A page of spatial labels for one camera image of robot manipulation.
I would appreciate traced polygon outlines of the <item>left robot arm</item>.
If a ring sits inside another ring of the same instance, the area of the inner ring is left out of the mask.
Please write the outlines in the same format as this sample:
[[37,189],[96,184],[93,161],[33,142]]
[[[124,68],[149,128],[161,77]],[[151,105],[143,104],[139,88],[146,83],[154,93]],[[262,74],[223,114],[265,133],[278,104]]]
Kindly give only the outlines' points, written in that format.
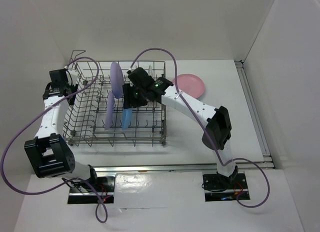
[[24,150],[38,178],[81,178],[81,186],[92,192],[99,185],[94,168],[77,162],[63,138],[65,116],[76,98],[73,96],[54,105],[78,91],[78,71],[59,69],[50,71],[49,75],[51,82],[43,94],[44,108],[49,112],[42,116],[39,130],[32,140],[25,142]]

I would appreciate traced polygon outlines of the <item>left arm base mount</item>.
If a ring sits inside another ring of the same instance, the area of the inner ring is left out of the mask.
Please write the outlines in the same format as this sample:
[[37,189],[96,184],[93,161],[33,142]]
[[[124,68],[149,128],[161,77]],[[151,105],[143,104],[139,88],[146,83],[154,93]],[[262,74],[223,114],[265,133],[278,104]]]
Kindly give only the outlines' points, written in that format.
[[[115,199],[115,182],[115,175],[111,175],[97,177],[97,180],[91,183],[91,185],[105,204],[113,204]],[[79,181],[69,185],[67,203],[69,205],[98,204],[99,199],[86,183]]]

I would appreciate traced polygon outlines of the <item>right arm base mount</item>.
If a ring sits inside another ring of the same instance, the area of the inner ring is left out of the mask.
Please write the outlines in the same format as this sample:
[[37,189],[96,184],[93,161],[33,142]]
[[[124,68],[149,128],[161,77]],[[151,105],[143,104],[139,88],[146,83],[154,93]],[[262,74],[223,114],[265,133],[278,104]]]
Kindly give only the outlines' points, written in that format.
[[244,173],[236,175],[235,179],[228,184],[223,182],[218,174],[203,174],[204,198],[206,202],[225,202],[239,200],[250,200],[247,179]]

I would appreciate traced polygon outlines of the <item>blue plate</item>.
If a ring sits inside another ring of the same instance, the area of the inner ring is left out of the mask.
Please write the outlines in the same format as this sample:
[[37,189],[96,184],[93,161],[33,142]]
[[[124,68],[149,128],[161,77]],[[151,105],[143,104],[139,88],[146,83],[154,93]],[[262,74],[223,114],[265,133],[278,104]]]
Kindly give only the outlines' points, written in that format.
[[127,129],[130,126],[131,119],[132,119],[132,114],[133,114],[133,109],[132,108],[123,109],[123,112],[122,112],[122,124],[121,124],[122,130]]

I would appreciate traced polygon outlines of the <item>pink plate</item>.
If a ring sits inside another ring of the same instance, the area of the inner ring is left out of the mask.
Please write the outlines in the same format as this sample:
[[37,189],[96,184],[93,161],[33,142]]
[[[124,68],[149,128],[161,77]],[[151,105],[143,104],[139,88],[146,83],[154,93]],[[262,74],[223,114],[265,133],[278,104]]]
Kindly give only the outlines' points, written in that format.
[[178,83],[178,88],[188,95],[199,98],[205,92],[204,82],[194,74],[180,74],[172,80],[172,83]]

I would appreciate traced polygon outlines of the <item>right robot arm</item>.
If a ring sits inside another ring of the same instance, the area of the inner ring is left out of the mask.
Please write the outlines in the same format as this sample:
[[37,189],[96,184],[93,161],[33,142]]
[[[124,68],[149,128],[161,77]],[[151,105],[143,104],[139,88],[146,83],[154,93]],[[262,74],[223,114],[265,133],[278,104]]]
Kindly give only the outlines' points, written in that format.
[[143,68],[130,69],[127,76],[131,84],[123,85],[124,109],[145,106],[157,102],[171,107],[204,127],[201,141],[214,151],[217,159],[218,182],[230,188],[236,181],[238,167],[230,149],[231,120],[229,111],[215,108],[188,95],[165,77],[154,79]]

